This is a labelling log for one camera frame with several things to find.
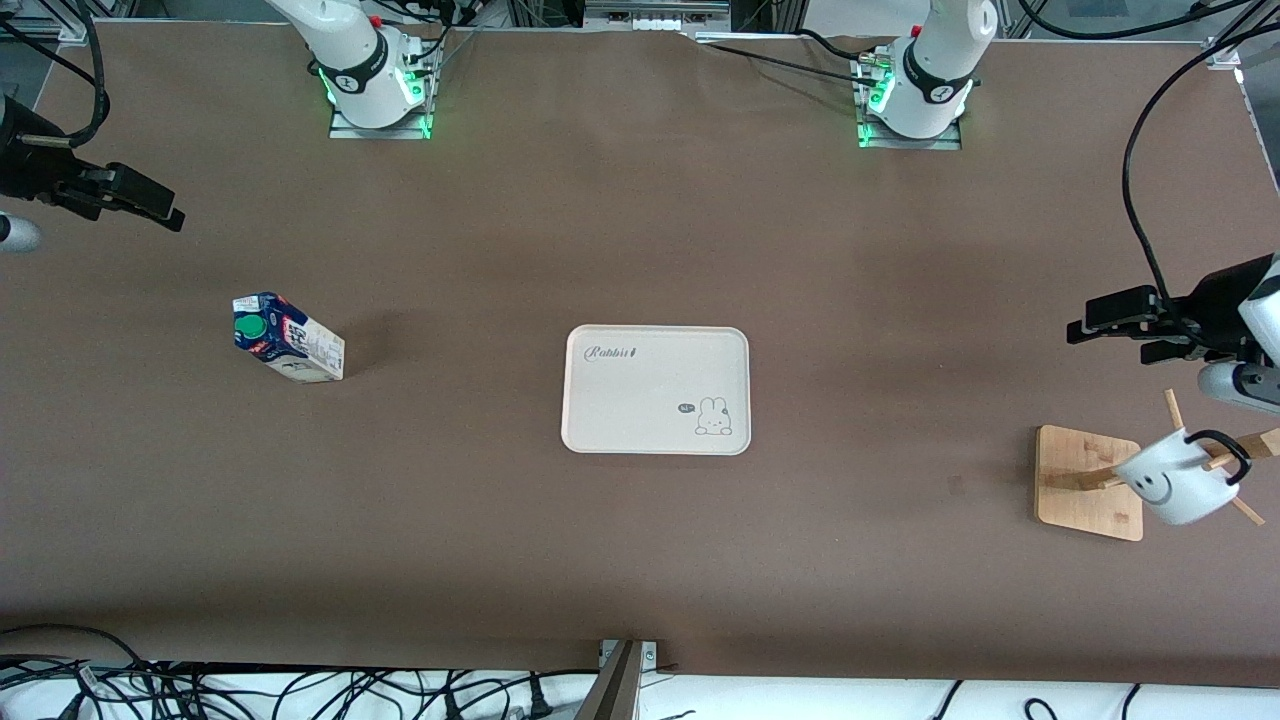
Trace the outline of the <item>white smiley mug black handle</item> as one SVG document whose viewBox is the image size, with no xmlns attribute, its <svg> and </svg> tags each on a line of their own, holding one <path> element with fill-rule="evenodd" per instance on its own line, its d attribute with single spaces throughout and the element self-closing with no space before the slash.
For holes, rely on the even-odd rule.
<svg viewBox="0 0 1280 720">
<path fill-rule="evenodd" d="M 1253 457 L 1221 430 L 1175 430 L 1114 469 L 1169 525 L 1187 525 L 1233 503 Z"/>
</svg>

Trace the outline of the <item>blue white milk carton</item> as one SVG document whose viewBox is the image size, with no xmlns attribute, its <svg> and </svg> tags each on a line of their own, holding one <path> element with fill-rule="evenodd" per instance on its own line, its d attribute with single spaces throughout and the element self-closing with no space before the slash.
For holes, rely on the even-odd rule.
<svg viewBox="0 0 1280 720">
<path fill-rule="evenodd" d="M 346 342 L 275 292 L 230 302 L 236 346 L 302 384 L 343 380 Z"/>
</svg>

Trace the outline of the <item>wooden cup rack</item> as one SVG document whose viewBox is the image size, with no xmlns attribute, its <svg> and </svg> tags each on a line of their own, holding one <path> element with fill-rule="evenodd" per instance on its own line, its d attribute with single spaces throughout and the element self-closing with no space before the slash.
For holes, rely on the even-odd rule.
<svg viewBox="0 0 1280 720">
<path fill-rule="evenodd" d="M 1165 404 L 1172 433 L 1179 429 L 1189 432 L 1172 389 L 1166 389 Z M 1280 457 L 1280 428 L 1231 438 L 1251 454 L 1253 464 Z M 1114 469 L 1144 447 L 1112 436 L 1056 425 L 1039 427 L 1036 432 L 1036 518 L 1053 527 L 1119 541 L 1140 541 L 1144 512 L 1152 510 L 1114 474 Z M 1262 516 L 1242 500 L 1240 487 L 1242 483 L 1239 495 L 1226 507 L 1244 512 L 1257 527 L 1263 525 Z"/>
</svg>

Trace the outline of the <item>cream rabbit print tray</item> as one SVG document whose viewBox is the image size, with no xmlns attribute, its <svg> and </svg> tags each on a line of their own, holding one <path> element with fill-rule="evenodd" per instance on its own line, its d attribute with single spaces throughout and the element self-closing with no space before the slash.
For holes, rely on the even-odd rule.
<svg viewBox="0 0 1280 720">
<path fill-rule="evenodd" d="M 575 328 L 559 436 L 576 454 L 744 454 L 753 439 L 748 337 L 708 325 Z"/>
</svg>

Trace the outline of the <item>white power strip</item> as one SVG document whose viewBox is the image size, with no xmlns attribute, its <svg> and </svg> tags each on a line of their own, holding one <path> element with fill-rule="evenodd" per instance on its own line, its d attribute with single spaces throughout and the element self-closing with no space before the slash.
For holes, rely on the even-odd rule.
<svg viewBox="0 0 1280 720">
<path fill-rule="evenodd" d="M 582 0 L 584 29 L 731 32 L 730 0 Z"/>
</svg>

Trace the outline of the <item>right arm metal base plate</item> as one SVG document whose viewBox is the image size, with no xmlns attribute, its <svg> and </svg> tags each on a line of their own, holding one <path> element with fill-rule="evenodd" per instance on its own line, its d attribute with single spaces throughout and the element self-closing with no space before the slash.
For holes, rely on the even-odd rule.
<svg viewBox="0 0 1280 720">
<path fill-rule="evenodd" d="M 348 76 L 320 78 L 332 105 L 332 138 L 426 140 L 433 136 L 439 65 L 417 61 L 408 67 L 388 61 L 378 73 L 357 83 Z"/>
</svg>

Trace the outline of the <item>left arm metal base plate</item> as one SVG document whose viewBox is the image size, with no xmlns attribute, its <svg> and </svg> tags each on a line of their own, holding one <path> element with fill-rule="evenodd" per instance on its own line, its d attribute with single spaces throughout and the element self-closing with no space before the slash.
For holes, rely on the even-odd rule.
<svg viewBox="0 0 1280 720">
<path fill-rule="evenodd" d="M 886 119 L 883 111 L 890 110 L 893 119 L 908 119 L 909 126 L 915 127 L 918 114 L 927 119 L 936 114 L 933 105 L 923 111 L 897 96 L 901 88 L 913 90 L 914 86 L 897 79 L 888 50 L 887 46 L 878 46 L 872 53 L 859 53 L 850 61 L 850 70 L 855 78 L 852 99 L 859 145 L 864 149 L 959 150 L 963 146 L 960 117 L 965 110 L 964 102 L 943 109 L 948 124 L 931 137 L 905 135 Z"/>
</svg>

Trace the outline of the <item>aluminium profile post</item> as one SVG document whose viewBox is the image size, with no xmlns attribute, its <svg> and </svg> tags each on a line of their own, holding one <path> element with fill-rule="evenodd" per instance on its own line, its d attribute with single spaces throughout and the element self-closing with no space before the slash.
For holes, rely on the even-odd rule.
<svg viewBox="0 0 1280 720">
<path fill-rule="evenodd" d="M 603 641 L 600 671 L 573 720 L 636 720 L 641 679 L 657 669 L 655 641 Z"/>
</svg>

